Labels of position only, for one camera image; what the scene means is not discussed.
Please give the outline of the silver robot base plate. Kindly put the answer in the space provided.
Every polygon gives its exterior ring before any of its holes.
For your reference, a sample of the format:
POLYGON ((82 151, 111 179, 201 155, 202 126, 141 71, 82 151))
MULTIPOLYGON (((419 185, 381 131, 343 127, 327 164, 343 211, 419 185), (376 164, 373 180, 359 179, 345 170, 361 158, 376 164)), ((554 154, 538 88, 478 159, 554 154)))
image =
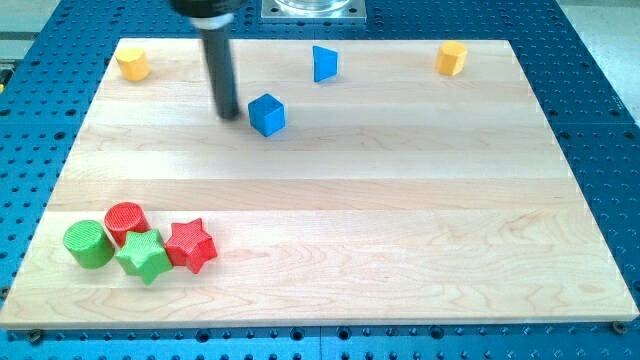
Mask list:
POLYGON ((365 0, 262 0, 260 19, 267 23, 298 21, 365 22, 365 0))

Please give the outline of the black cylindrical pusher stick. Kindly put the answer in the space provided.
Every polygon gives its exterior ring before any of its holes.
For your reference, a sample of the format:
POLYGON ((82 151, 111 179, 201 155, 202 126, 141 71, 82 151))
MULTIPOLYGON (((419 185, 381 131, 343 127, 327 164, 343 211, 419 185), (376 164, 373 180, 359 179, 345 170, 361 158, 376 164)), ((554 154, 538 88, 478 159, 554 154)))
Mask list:
POLYGON ((209 18, 192 18, 199 30, 217 115, 224 120, 235 119, 239 113, 233 59, 229 42, 232 13, 209 18))

